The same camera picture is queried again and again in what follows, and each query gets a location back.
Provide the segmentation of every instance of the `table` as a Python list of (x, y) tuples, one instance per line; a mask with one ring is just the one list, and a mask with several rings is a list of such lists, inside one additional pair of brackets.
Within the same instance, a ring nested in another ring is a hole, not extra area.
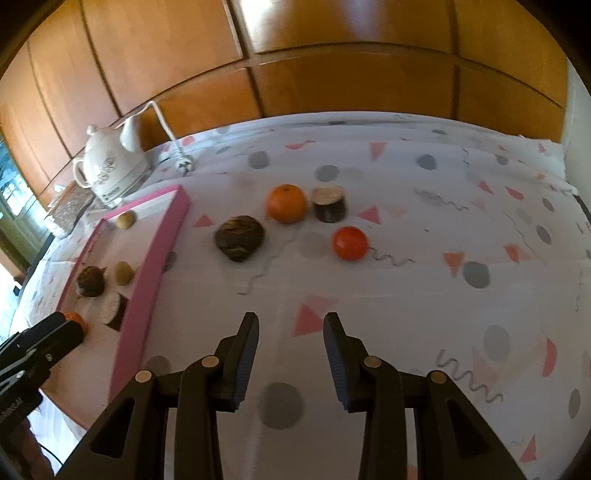
[[(321, 333), (329, 311), (400, 371), (446, 371), (529, 478), (559, 476), (591, 423), (591, 226), (564, 180), (559, 145), (375, 112), (263, 119), (182, 143), (196, 171), (180, 177), (164, 160), (133, 195), (180, 183), (193, 201), (145, 364), (158, 374), (183, 369), (257, 313), (246, 400), (218, 415), (226, 478), (357, 477), (364, 419), (336, 398)], [(165, 144), (151, 155), (170, 152)], [(338, 225), (266, 219), (265, 197), (282, 183), (307, 192), (339, 184), (349, 216)], [(17, 311), (29, 323), (54, 308), (97, 215), (40, 263)], [(267, 232), (243, 264), (212, 241), (235, 215), (256, 217)], [(341, 225), (369, 237), (362, 261), (332, 254)], [(415, 475), (412, 449), (408, 464)]]

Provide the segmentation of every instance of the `tomato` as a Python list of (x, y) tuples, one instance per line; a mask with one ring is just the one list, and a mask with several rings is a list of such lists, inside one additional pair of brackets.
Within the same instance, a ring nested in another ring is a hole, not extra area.
[(82, 332), (86, 335), (88, 332), (88, 325), (78, 312), (64, 312), (64, 317), (66, 317), (66, 320), (78, 323), (82, 327)]
[(332, 236), (335, 253), (348, 262), (361, 260), (369, 249), (368, 238), (354, 226), (339, 228)]

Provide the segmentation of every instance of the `white kettle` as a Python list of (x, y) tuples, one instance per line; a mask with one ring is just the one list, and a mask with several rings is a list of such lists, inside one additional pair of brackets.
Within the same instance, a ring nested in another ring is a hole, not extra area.
[(115, 128), (90, 125), (90, 138), (84, 157), (74, 158), (74, 178), (92, 191), (107, 207), (136, 191), (150, 175), (150, 164), (139, 145), (134, 117), (128, 118), (121, 132)]

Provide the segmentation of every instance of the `white cable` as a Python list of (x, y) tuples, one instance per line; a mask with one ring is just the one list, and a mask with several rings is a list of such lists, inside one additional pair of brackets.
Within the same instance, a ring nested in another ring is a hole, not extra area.
[(134, 113), (133, 115), (130, 115), (129, 117), (127, 117), (125, 120), (123, 120), (120, 124), (118, 124), (115, 129), (121, 127), (121, 125), (123, 125), (127, 120), (129, 120), (130, 118), (133, 118), (135, 116), (138, 116), (142, 113), (144, 113), (149, 107), (152, 107), (154, 109), (154, 111), (156, 112), (156, 117), (158, 118), (158, 122), (160, 122), (160, 126), (163, 128), (163, 130), (166, 132), (166, 134), (168, 135), (169, 139), (173, 142), (175, 148), (178, 150), (178, 153), (181, 156), (185, 155), (185, 152), (183, 150), (183, 147), (181, 147), (181, 145), (178, 143), (178, 139), (177, 137), (174, 135), (173, 131), (171, 130), (171, 128), (168, 126), (168, 123), (166, 122), (166, 119), (164, 118), (164, 115), (162, 114), (162, 111), (160, 110), (160, 107), (158, 106), (158, 104), (156, 102), (154, 102), (153, 100), (150, 100), (149, 102), (147, 102), (144, 105), (144, 108), (142, 108), (139, 112)]

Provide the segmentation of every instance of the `wooden panel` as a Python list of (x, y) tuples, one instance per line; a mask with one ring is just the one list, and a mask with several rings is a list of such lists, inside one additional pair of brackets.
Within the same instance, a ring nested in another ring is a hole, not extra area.
[(517, 0), (454, 0), (460, 55), (566, 103), (566, 55)]
[(443, 0), (236, 0), (255, 51), (376, 41), (451, 51)]
[(92, 56), (78, 1), (66, 0), (29, 42), (41, 94), (73, 155), (86, 144), (89, 124), (105, 127), (118, 117)]
[(457, 119), (506, 134), (559, 142), (564, 110), (503, 74), (461, 68)]
[(323, 53), (255, 67), (265, 113), (373, 110), (449, 118), (453, 66), (422, 52)]
[(121, 111), (242, 58), (223, 0), (83, 0)]
[[(189, 80), (162, 94), (157, 101), (179, 138), (261, 116), (245, 69)], [(140, 120), (145, 150), (168, 141), (153, 109), (143, 113)]]
[(14, 160), (39, 195), (70, 157), (43, 106), (26, 46), (0, 80), (0, 125)]
[(55, 185), (62, 185), (65, 187), (74, 180), (72, 165), (72, 161), (66, 164), (66, 166), (61, 169), (61, 172), (59, 172), (56, 177), (51, 182), (49, 182), (49, 185), (45, 188), (45, 190), (43, 190), (39, 197), (39, 201), (45, 208), (47, 208), (47, 205), (49, 205), (51, 201), (57, 196), (57, 193), (54, 189)]

